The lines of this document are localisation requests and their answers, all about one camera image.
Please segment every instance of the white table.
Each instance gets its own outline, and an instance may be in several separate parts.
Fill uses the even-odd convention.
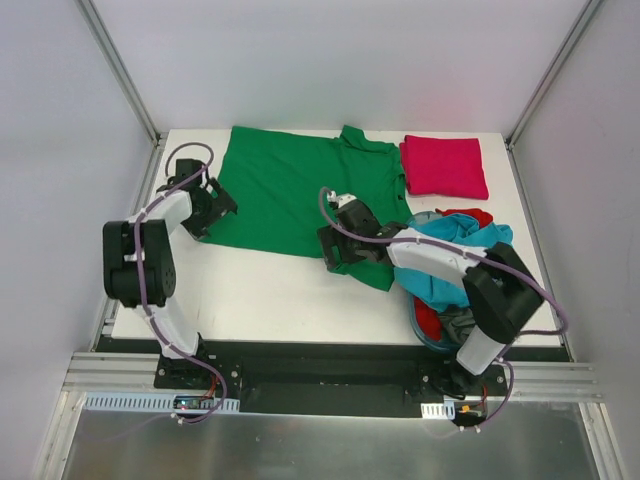
[[[338,131],[291,131],[335,137]],[[165,183],[164,162],[178,145],[199,141],[210,145],[218,176],[230,130],[172,130],[167,139],[154,191]],[[540,268],[516,187],[504,141],[498,133],[365,132],[371,140],[400,143],[405,134],[480,140],[490,198],[487,201],[442,196],[407,195],[411,211],[479,207],[514,232],[513,246],[540,282]],[[177,158],[205,160],[198,147],[183,149]],[[327,272],[322,259],[302,258],[194,242],[181,228],[171,237],[178,283],[176,296],[186,318],[206,340],[323,342],[418,345],[409,324],[406,292],[394,284],[389,292]],[[554,329],[548,305],[527,328]],[[114,338],[154,338],[142,319],[120,307]],[[520,345],[557,346],[556,337],[524,337]]]

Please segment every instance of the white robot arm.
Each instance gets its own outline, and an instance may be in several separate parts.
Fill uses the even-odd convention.
[[[164,196],[167,190],[197,173],[203,165],[197,160],[178,160],[176,175],[158,190],[150,204],[159,196]],[[212,190],[217,193],[215,198],[211,195]],[[207,235],[207,228],[216,220],[236,211],[236,203],[217,180],[203,174],[166,196],[143,220],[141,243],[147,308],[153,315],[157,331],[151,328],[150,318],[144,311],[140,298],[133,240],[133,226],[139,213],[123,222],[107,222],[103,227],[104,286],[107,295],[119,300],[125,307],[135,309],[159,337],[162,355],[168,359],[184,358],[184,355],[176,353],[176,349],[187,356],[196,356],[200,346],[198,332],[185,320],[182,309],[173,297],[176,271],[169,237],[182,225],[195,239],[202,238]]]
[[[487,266],[482,260],[520,272],[528,277],[526,280],[532,278],[531,273],[507,244],[498,243],[490,249],[463,247],[403,224],[391,222],[382,226],[355,196],[336,195],[328,189],[325,192],[337,219],[337,224],[318,230],[328,269],[367,259],[417,270],[466,291],[476,326],[444,375],[443,381],[448,385],[441,388],[464,395],[505,347],[513,343],[543,302],[528,283]]]

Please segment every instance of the pink towel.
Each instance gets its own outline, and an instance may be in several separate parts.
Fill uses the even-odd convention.
[[[425,138],[407,135],[400,144],[411,195],[447,195],[487,200],[477,138]]]

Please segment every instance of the white wall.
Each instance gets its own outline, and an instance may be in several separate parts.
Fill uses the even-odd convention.
[[[97,0],[161,130],[513,128],[585,0]]]
[[[74,2],[0,2],[0,477],[32,478],[150,143]]]
[[[518,142],[554,291],[640,471],[640,2],[605,2]]]

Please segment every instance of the blue cloth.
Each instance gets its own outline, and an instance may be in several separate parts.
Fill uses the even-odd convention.
[[[511,245],[513,241],[513,231],[509,225],[496,225],[492,222],[480,228],[475,218],[461,213],[454,213],[426,224],[420,224],[412,218],[409,226],[425,235],[470,247],[490,248],[498,242]],[[436,312],[444,312],[449,305],[457,305],[460,308],[469,306],[465,291],[449,282],[409,268],[396,267],[394,273],[396,281],[405,290]]]

